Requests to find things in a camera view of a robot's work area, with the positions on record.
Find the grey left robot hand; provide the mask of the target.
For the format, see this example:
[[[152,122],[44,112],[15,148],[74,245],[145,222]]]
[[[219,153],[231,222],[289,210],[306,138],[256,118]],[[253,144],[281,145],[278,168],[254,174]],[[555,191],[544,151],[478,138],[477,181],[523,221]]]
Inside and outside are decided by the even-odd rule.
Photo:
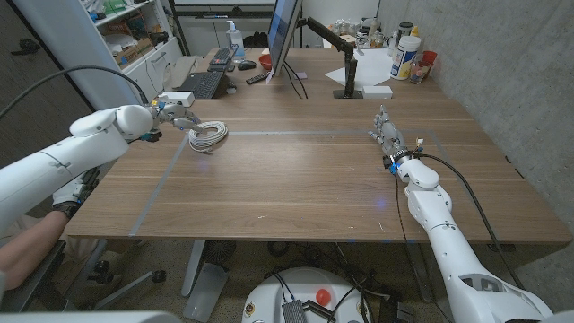
[[[199,126],[201,120],[181,104],[160,102],[148,106],[147,109],[153,120],[152,133],[158,133],[160,124],[164,122],[169,122],[179,129],[193,129],[196,132],[202,132],[202,128]]]

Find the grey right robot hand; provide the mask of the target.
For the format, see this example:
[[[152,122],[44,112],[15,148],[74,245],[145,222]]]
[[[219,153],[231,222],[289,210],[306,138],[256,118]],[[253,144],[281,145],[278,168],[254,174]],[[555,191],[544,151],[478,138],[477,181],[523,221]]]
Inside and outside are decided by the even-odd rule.
[[[373,123],[375,130],[369,131],[369,135],[381,145],[385,155],[385,168],[394,166],[398,169],[401,164],[411,159],[413,152],[408,150],[402,133],[389,119],[384,105],[380,106],[380,112],[373,119]]]

